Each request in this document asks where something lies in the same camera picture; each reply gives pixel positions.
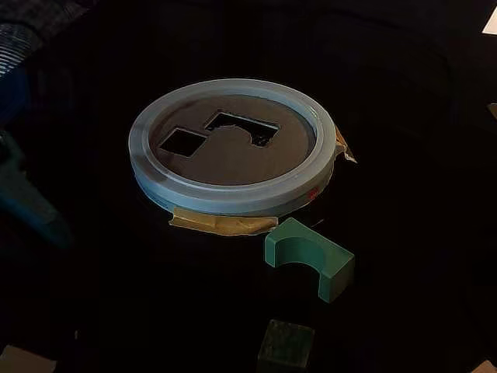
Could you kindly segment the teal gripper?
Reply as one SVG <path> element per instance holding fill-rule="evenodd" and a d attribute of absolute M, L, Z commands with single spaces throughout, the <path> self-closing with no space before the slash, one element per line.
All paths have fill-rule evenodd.
<path fill-rule="evenodd" d="M 70 229 L 59 211 L 24 175 L 24 154 L 1 130 L 1 207 L 57 247 L 70 247 Z"/>

